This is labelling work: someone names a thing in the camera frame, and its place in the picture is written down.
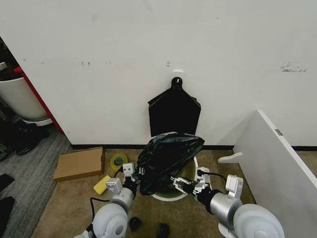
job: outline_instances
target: black cable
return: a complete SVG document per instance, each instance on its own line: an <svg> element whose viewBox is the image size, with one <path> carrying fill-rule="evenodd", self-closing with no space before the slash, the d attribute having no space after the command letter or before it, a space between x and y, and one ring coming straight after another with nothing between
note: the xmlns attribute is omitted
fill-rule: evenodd
<svg viewBox="0 0 317 238"><path fill-rule="evenodd" d="M99 201L99 202L109 202L110 200L102 200L102 199L95 198L95 197L91 197L90 198L91 211L93 213L93 220L94 220L94 218L95 218L95 209L94 209L93 200Z"/></svg>
<svg viewBox="0 0 317 238"><path fill-rule="evenodd" d="M215 176L221 177L227 183L227 179L225 178L225 176L223 176L221 174L211 173L211 172L203 172L201 170L198 170L197 171L197 175L198 176L201 176L201 175L215 175Z"/></svg>
<svg viewBox="0 0 317 238"><path fill-rule="evenodd" d="M120 167L115 173L114 173L114 178L117 176L118 172L123 172L123 166Z"/></svg>
<svg viewBox="0 0 317 238"><path fill-rule="evenodd" d="M221 175L221 174L211 173L211 172L209 172L209 173L204 173L204 174L206 174L206 175L215 175L215 176L218 176L218 177L222 178L222 179L227 183L227 179L225 178L225 176L223 176L223 175Z"/></svg>

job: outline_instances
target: yellow sponge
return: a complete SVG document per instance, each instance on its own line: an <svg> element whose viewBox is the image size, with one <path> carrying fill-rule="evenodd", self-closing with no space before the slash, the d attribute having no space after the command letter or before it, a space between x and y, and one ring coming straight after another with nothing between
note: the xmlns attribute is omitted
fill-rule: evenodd
<svg viewBox="0 0 317 238"><path fill-rule="evenodd" d="M99 195L103 194L103 192L107 189L106 182L109 179L110 176L106 175L106 177L104 177L94 186L94 191L96 191Z"/></svg>

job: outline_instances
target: gray carpet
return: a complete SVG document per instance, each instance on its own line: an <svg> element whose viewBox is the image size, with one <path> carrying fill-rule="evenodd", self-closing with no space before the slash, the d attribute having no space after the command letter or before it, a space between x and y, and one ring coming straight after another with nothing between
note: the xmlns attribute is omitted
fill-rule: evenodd
<svg viewBox="0 0 317 238"><path fill-rule="evenodd" d="M15 204L3 238L27 238L42 215L56 186L52 180L58 156L71 150L65 135L54 127L50 136L23 156L11 154L0 162L0 175L6 173L15 181L0 192L0 199L12 196Z"/></svg>

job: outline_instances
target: white wall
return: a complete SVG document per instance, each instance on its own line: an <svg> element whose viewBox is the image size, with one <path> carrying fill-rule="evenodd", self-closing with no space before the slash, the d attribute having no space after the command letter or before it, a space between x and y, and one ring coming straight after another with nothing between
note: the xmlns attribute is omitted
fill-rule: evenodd
<svg viewBox="0 0 317 238"><path fill-rule="evenodd" d="M182 68L184 89L202 105L197 135L206 145L234 144L243 120L263 109L292 145L317 146L316 8L314 0L9 0L0 35L73 144L147 143L147 101Z"/></svg>

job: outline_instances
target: black garbage bag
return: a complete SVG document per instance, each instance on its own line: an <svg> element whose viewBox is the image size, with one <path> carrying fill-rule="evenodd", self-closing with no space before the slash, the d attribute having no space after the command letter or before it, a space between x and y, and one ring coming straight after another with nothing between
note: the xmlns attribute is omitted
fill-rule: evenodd
<svg viewBox="0 0 317 238"><path fill-rule="evenodd" d="M173 78L171 88L148 102L151 136L171 131L195 135L201 106L182 83L180 77Z"/></svg>
<svg viewBox="0 0 317 238"><path fill-rule="evenodd" d="M160 134L151 139L138 158L140 193L152 195L171 184L187 163L202 149L204 140L182 133Z"/></svg>

